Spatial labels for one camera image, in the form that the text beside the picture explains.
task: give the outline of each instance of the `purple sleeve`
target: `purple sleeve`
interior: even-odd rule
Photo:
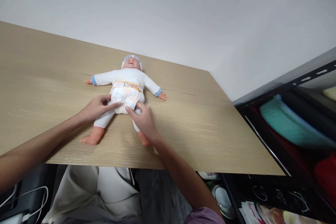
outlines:
[[[192,210],[187,216],[184,224],[225,224],[223,219],[213,210],[201,207]]]

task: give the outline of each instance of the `table surface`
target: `table surface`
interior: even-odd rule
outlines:
[[[83,80],[120,69],[133,54],[4,22],[0,52],[0,154],[109,93],[110,85]],[[209,72],[134,55],[168,96],[162,101],[144,92],[158,130],[195,170],[284,175]],[[46,162],[164,169],[154,149],[142,147],[129,115],[116,115],[98,145],[79,143],[92,126],[75,131]]]

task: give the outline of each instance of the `white knit hat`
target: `white knit hat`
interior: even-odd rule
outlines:
[[[141,60],[135,56],[135,55],[128,55],[124,58],[124,60],[122,61],[122,64],[121,64],[121,69],[123,68],[124,64],[125,64],[125,61],[128,59],[128,58],[135,58],[139,61],[139,64],[140,64],[140,70],[142,71],[142,64],[141,64]]]

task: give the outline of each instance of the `teal container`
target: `teal container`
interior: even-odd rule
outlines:
[[[279,94],[260,107],[267,124],[289,142],[307,149],[336,149],[336,142],[295,114]]]

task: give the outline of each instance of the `person hand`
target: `person hand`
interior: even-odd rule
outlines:
[[[112,103],[107,105],[107,103],[111,100],[110,94],[99,95],[93,98],[92,101],[85,108],[83,108],[77,116],[81,118],[83,121],[92,121],[97,117],[101,116],[105,112],[112,110],[114,108],[118,108],[121,106],[121,102]]]
[[[141,115],[137,115],[130,107],[126,107],[127,113],[132,117],[135,125],[146,135],[149,141],[156,140],[160,134],[155,127],[151,109],[141,102],[138,102],[136,106],[141,110]]]

